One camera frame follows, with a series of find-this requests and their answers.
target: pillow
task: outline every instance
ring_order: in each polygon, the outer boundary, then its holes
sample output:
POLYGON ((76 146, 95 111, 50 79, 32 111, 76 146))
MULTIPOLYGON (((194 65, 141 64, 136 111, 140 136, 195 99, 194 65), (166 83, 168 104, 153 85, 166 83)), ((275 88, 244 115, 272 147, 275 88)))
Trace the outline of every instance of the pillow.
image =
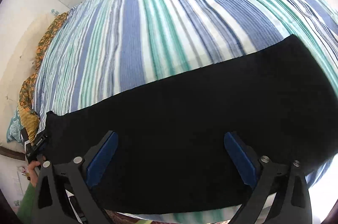
POLYGON ((7 142, 16 140, 17 142, 21 143, 20 138, 20 131, 23 129, 23 126, 21 124, 20 120, 20 114, 18 108, 16 109, 14 116, 11 119, 10 126, 8 127, 6 138, 7 142))
POLYGON ((21 119, 21 124, 23 127, 26 128, 29 141, 33 143, 35 134, 37 132, 37 129, 39 128, 40 118, 35 114, 31 114, 29 111, 27 111, 27 109, 29 108, 24 109, 22 106, 20 106, 19 103, 18 111, 21 119))
POLYGON ((37 45, 54 19, 52 14, 41 14, 28 26, 0 79, 0 146, 12 151, 24 152, 18 142, 7 143, 6 132, 18 106, 22 83, 35 70, 37 45))

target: bolt head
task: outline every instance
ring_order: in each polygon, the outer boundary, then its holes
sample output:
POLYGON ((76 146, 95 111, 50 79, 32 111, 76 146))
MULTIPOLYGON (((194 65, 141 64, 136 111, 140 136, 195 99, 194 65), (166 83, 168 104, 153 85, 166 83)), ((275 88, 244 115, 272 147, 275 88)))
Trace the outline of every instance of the bolt head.
POLYGON ((49 165, 50 165, 50 161, 45 161, 45 162, 43 162, 42 166, 45 167, 45 168, 48 168, 49 165))
POLYGON ((295 165, 296 167, 299 167, 299 166, 300 166, 300 163, 299 163, 298 160, 295 160, 295 161, 293 162, 293 165, 295 165))
POLYGON ((262 161, 263 163, 268 163, 268 162, 270 161, 270 158, 268 158, 266 155, 263 155, 263 156, 261 157, 261 161, 262 161))
POLYGON ((74 162, 75 164, 81 163, 81 162, 82 162, 82 157, 80 157, 80 156, 75 157, 75 158, 73 159, 73 162, 74 162))

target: blue and green striped bedsheet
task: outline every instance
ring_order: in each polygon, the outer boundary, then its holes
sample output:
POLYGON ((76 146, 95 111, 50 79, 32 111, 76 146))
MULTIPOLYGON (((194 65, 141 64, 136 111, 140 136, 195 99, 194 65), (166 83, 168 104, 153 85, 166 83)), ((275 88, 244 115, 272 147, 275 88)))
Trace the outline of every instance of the blue and green striped bedsheet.
MULTIPOLYGON (((338 95, 338 13, 324 0, 85 0, 70 11, 42 62, 33 100, 39 131, 50 110, 73 112, 291 34, 311 51, 338 95)), ((189 223, 224 220, 229 209, 188 213, 189 223)))

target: black cloth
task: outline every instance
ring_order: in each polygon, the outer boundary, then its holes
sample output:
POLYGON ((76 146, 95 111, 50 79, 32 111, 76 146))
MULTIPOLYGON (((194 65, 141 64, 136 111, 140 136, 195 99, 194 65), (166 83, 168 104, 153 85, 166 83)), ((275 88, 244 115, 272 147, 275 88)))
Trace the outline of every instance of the black cloth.
POLYGON ((52 163, 84 155, 108 130, 119 146, 92 189, 103 208, 178 213, 224 208, 250 194, 229 158, 237 131, 259 156, 299 160, 308 174, 338 152, 338 102, 295 36, 262 51, 155 81, 91 107, 49 113, 52 163))

